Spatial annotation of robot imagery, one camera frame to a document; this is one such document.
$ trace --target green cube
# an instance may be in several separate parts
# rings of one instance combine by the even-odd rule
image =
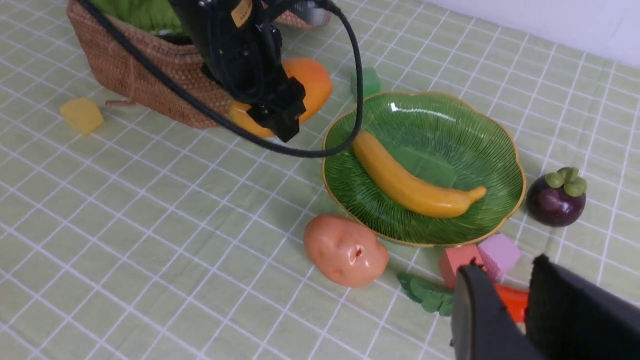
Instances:
[[[381,81],[376,69],[372,67],[366,67],[362,69],[362,95],[364,95],[364,99],[368,98],[371,95],[377,94],[380,92]],[[356,84],[356,72],[353,71],[351,73],[351,93],[353,94],[353,98],[358,100],[358,86]]]

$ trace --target leaf-shaped plate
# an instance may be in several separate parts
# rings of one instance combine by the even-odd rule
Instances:
[[[323,148],[342,143],[355,109],[334,121]],[[496,121],[447,94],[383,93],[364,102],[363,128],[413,175],[446,188],[487,194],[462,216],[431,218],[389,199],[373,183],[353,150],[323,160],[324,185],[351,217],[379,236],[404,245],[452,247],[498,231],[525,195],[525,175],[516,146]]]

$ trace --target yellow banana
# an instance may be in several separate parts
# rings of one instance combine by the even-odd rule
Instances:
[[[467,192],[441,188],[413,176],[402,167],[366,130],[353,142],[356,158],[378,188],[400,206],[434,218],[454,218],[466,213],[471,204],[486,195],[478,186]]]

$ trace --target woven basket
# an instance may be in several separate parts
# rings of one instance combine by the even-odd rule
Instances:
[[[109,101],[107,105],[140,104],[197,129],[216,125],[160,83],[120,47],[76,0],[69,0],[67,17],[95,79],[125,98],[124,101]],[[112,17],[110,20],[178,85],[215,112],[227,115],[231,97],[202,74],[204,61],[195,46],[174,45]],[[313,27],[290,12],[284,13],[276,23],[301,29]]]

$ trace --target red cube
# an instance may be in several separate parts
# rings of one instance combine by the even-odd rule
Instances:
[[[464,245],[446,248],[444,254],[442,254],[442,258],[440,258],[439,267],[447,287],[451,289],[455,288],[458,268],[473,262],[478,266],[484,265],[477,246]]]

